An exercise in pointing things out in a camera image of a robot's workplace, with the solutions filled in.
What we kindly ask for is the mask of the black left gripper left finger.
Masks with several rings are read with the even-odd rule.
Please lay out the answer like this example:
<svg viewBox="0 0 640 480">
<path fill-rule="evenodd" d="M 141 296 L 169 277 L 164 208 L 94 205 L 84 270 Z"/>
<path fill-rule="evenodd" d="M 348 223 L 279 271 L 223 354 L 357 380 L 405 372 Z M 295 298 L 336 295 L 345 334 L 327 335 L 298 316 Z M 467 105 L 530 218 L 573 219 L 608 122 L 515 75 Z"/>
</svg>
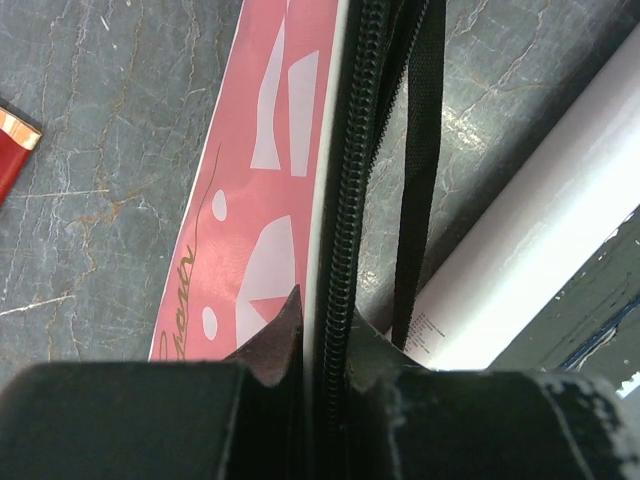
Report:
<svg viewBox="0 0 640 480">
<path fill-rule="evenodd" d="M 50 363 L 1 394 L 5 479 L 300 479 L 302 305 L 222 361 Z"/>
</svg>

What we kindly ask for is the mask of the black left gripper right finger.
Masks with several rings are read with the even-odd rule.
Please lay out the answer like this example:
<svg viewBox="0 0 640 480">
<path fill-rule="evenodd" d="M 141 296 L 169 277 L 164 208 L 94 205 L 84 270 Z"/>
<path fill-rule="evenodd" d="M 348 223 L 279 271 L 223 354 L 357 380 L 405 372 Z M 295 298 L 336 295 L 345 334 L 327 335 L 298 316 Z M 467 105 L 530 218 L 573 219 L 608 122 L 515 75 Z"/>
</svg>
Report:
<svg viewBox="0 0 640 480">
<path fill-rule="evenodd" d="M 336 479 L 635 479 L 613 388 L 564 371 L 432 371 L 332 313 Z"/>
</svg>

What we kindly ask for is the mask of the white shuttlecock tube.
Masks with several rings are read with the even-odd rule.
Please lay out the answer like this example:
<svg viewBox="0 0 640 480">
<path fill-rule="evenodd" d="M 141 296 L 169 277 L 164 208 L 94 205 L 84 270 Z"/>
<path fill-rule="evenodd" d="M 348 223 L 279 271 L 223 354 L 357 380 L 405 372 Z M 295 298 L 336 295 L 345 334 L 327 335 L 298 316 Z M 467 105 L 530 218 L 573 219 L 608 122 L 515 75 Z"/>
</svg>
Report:
<svg viewBox="0 0 640 480">
<path fill-rule="evenodd" d="M 405 354 L 488 367 L 638 203 L 632 33 L 422 289 Z"/>
</svg>

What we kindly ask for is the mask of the pink racket bag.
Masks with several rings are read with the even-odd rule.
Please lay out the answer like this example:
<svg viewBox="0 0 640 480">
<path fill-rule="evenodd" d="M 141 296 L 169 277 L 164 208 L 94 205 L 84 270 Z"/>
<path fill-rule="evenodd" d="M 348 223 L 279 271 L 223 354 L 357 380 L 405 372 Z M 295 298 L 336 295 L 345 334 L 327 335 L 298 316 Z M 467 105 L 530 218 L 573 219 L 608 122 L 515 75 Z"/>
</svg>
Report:
<svg viewBox="0 0 640 480">
<path fill-rule="evenodd" d="M 364 199 L 438 1 L 246 1 L 176 239 L 149 359 L 220 362 L 301 302 L 318 382 L 353 314 Z"/>
</svg>

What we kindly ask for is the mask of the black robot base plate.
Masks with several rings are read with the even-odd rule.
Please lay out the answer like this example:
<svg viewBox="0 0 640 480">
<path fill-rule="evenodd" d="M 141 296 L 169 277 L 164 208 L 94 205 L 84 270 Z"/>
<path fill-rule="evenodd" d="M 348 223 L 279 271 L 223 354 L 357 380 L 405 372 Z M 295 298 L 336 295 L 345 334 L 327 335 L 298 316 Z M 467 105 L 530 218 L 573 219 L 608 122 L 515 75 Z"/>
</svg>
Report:
<svg viewBox="0 0 640 480">
<path fill-rule="evenodd" d="M 638 295 L 639 211 L 634 210 L 490 368 L 565 368 Z"/>
</svg>

